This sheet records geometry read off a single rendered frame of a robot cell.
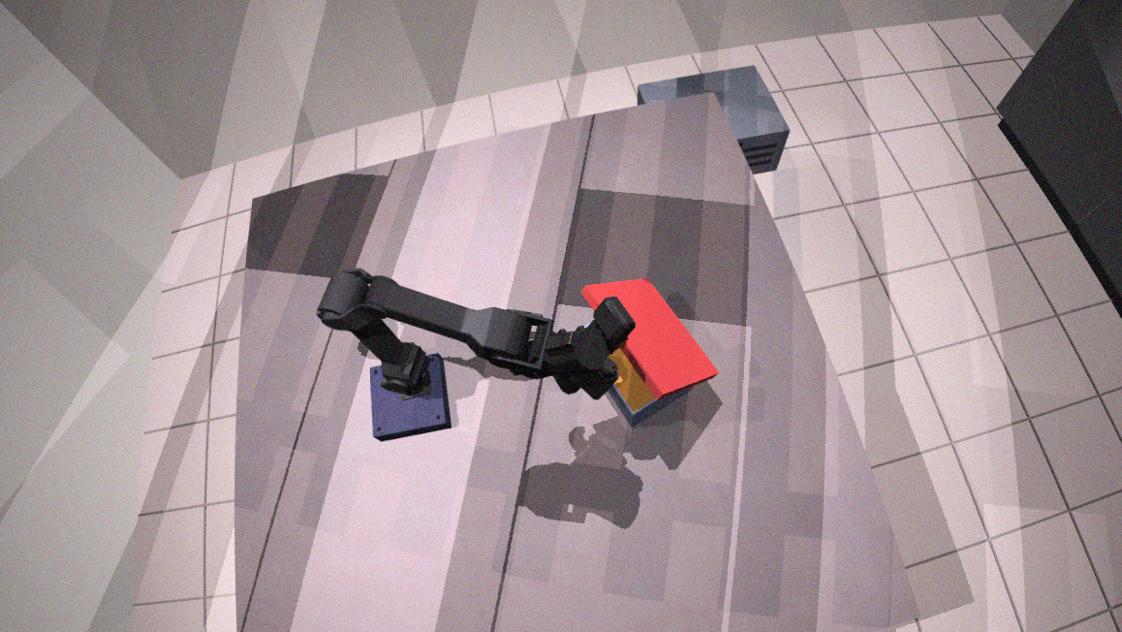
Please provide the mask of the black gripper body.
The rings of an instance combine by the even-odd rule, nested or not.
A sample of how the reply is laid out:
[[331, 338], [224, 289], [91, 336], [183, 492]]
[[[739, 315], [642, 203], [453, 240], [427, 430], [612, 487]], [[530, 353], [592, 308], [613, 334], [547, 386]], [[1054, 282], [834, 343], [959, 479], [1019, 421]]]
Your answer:
[[[587, 329], [598, 330], [604, 337], [605, 344], [620, 342], [635, 329], [635, 320], [629, 315], [619, 297], [604, 297], [601, 305], [594, 311], [594, 320]], [[559, 388], [564, 394], [574, 394], [580, 387], [571, 374], [553, 375]], [[567, 377], [567, 378], [565, 378]]]

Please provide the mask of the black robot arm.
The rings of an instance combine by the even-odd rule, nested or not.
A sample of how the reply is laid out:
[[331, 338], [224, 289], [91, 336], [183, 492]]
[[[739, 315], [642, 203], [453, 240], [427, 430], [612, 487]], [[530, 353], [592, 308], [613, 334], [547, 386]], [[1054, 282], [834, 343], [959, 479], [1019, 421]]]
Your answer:
[[[542, 379], [571, 374], [592, 399], [601, 399], [619, 379], [598, 330], [558, 335], [554, 321], [543, 314], [515, 308], [475, 310], [364, 269], [344, 269], [329, 280], [318, 317], [330, 329], [351, 330], [381, 360], [381, 388], [398, 392], [402, 400], [430, 394], [426, 351], [398, 340], [381, 321], [386, 318], [461, 341], [513, 375]], [[537, 326], [537, 333], [528, 341], [532, 326]]]

